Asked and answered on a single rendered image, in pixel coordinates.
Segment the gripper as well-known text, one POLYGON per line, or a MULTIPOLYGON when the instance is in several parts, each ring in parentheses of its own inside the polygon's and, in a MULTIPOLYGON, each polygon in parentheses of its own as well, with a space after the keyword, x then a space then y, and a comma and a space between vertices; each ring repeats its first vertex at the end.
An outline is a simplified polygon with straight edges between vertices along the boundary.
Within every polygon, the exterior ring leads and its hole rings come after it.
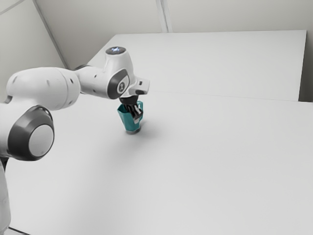
POLYGON ((143 111, 137 105, 138 96, 132 95, 130 97, 120 97, 119 100, 123 105, 127 105, 127 110, 131 114, 133 121, 139 122, 143 116, 143 111))

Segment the teal faceted mug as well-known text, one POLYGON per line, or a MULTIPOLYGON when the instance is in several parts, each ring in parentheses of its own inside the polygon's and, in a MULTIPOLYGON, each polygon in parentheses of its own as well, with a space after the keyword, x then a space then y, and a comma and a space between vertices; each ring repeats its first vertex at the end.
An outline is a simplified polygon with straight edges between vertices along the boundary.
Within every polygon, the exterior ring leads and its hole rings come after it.
POLYGON ((143 119, 143 102, 137 101, 137 105, 139 109, 142 111, 142 115, 139 117, 137 122, 134 122, 131 113, 127 111, 123 104, 121 104, 117 109, 117 112, 128 134, 135 134, 139 132, 141 128, 140 122, 143 119))

